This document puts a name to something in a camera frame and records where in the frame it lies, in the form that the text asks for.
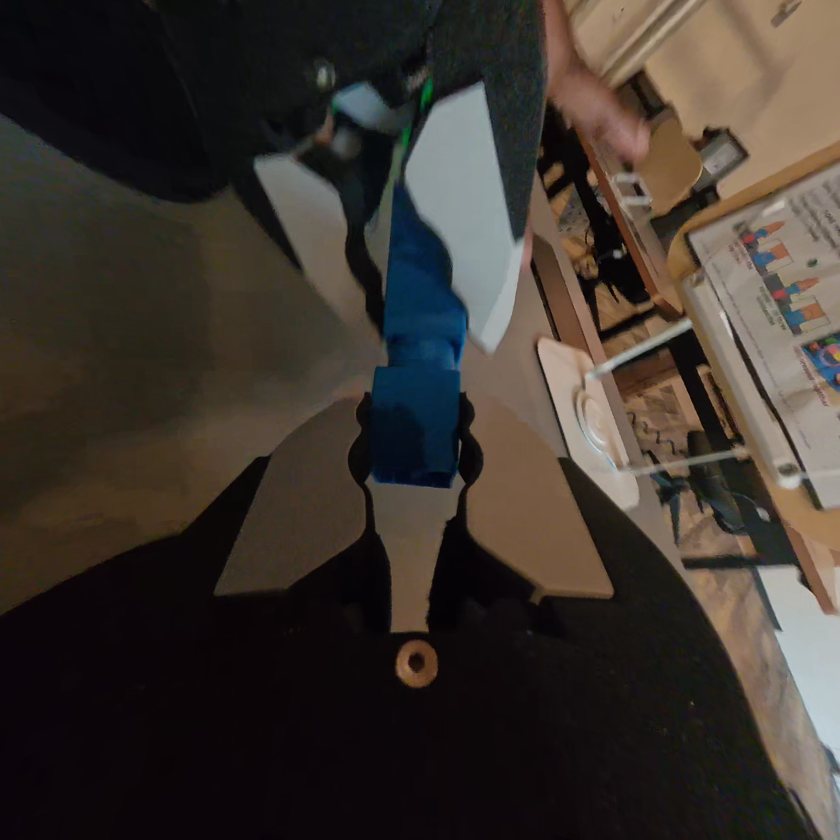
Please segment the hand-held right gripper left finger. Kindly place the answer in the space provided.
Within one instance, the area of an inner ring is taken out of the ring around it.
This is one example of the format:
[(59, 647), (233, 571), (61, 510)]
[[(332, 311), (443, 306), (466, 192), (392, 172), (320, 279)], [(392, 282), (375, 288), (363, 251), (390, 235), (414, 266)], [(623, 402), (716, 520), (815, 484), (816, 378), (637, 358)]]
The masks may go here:
[(358, 542), (371, 507), (366, 421), (366, 395), (347, 395), (278, 444), (215, 596), (285, 591)]

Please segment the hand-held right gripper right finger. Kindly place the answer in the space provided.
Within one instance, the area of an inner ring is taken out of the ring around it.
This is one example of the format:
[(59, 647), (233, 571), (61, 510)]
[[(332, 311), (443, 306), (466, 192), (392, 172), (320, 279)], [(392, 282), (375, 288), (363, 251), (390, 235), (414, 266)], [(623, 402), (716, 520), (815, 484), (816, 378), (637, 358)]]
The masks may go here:
[(525, 580), (533, 600), (611, 599), (613, 584), (551, 447), (494, 396), (473, 394), (464, 410), (459, 471), (469, 536)]

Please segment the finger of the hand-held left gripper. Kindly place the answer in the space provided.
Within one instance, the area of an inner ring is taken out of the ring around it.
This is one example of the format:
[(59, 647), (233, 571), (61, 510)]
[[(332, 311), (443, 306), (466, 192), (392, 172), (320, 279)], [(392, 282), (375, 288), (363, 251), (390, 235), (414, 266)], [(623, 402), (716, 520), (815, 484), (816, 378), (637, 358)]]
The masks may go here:
[(523, 238), (512, 232), (483, 82), (430, 108), (404, 181), (418, 215), (446, 246), (470, 338), (494, 354), (515, 307)]
[(349, 329), (381, 335), (383, 278), (354, 188), (339, 189), (291, 154), (257, 157), (255, 175), (309, 285)]

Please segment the person's left hand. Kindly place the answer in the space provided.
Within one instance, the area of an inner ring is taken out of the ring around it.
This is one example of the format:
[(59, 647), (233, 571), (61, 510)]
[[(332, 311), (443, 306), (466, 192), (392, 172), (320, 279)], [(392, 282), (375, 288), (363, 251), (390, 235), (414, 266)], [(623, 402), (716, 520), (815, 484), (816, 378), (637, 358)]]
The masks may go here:
[(561, 1), (542, 1), (547, 94), (565, 118), (590, 140), (609, 146), (630, 165), (648, 154), (650, 130), (580, 57)]

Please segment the wooden desk black legs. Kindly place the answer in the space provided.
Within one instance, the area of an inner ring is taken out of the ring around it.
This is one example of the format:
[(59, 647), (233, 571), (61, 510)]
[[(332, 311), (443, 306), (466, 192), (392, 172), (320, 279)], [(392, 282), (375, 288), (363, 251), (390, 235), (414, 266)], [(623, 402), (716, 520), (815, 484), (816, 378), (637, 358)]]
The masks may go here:
[(667, 322), (682, 319), (684, 309), (666, 265), (665, 250), (651, 225), (650, 208), (624, 207), (617, 201), (611, 180), (615, 173), (625, 171), (621, 162), (606, 147), (589, 141), (579, 130), (576, 133), (654, 309)]

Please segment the rounded wooden board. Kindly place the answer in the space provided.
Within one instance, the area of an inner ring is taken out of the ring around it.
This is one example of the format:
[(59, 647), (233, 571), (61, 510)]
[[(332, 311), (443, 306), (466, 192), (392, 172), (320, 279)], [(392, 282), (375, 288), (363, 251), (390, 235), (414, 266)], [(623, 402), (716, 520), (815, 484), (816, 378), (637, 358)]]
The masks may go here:
[(677, 117), (657, 123), (650, 135), (647, 157), (637, 169), (652, 216), (664, 216), (683, 202), (702, 172), (700, 154)]

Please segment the black textured mat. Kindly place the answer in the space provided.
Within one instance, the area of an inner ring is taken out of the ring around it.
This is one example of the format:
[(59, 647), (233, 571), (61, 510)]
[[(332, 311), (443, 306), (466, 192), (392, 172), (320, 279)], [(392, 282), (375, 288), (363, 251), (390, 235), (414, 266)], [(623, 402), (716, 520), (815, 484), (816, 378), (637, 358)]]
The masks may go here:
[(148, 196), (197, 203), (228, 185), (146, 2), (2, 1), (1, 112)]

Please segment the instruction poster board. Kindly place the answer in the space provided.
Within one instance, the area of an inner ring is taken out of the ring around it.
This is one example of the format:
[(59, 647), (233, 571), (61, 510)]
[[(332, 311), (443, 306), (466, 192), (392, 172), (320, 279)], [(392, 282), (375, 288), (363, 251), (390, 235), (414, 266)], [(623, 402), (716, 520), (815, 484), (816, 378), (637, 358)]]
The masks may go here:
[(729, 333), (721, 307), (710, 299), (709, 282), (699, 279), (700, 261), (691, 254), (688, 235), (743, 209), (758, 208), (771, 198), (779, 198), (787, 187), (807, 176), (824, 173), (838, 160), (839, 142), (834, 142), (699, 211), (682, 225), (667, 257), (668, 271), (685, 308), (686, 318), (692, 323), (701, 351), (743, 438), (746, 447), (744, 458), (750, 459), (758, 470), (805, 581), (827, 615), (838, 614), (833, 571), (838, 565), (839, 513), (837, 510), (817, 510), (806, 489), (802, 485), (794, 486), (792, 456), (785, 456), (782, 463), (773, 462), (772, 448), (779, 448), (781, 444), (771, 440), (769, 405), (760, 395), (758, 382), (739, 348), (737, 335)]

